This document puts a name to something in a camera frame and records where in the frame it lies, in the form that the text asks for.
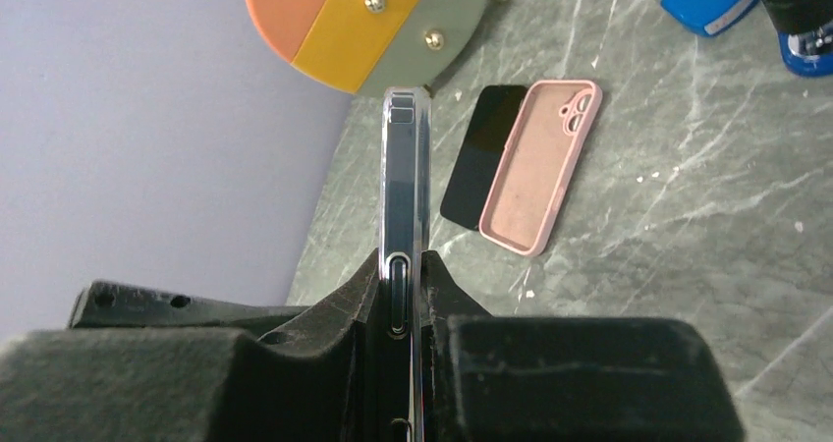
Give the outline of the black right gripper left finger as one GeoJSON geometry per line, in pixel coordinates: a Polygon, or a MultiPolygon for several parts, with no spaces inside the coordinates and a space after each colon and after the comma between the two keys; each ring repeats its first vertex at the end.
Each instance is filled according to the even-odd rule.
{"type": "Polygon", "coordinates": [[[68,326],[1,349],[5,441],[376,441],[370,255],[317,304],[252,306],[115,282],[68,326]]]}

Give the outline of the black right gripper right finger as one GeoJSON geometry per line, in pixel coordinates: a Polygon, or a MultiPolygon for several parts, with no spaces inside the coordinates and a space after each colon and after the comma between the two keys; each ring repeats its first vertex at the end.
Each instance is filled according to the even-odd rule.
{"type": "Polygon", "coordinates": [[[721,370],[688,323],[495,316],[438,253],[422,265],[430,441],[742,441],[721,370]]]}

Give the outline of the pink phone case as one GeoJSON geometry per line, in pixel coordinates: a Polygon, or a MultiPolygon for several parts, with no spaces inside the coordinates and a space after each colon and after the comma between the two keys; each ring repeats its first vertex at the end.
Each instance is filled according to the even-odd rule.
{"type": "Polygon", "coordinates": [[[528,89],[479,219],[485,239],[521,256],[544,251],[602,98],[590,80],[528,89]]]}

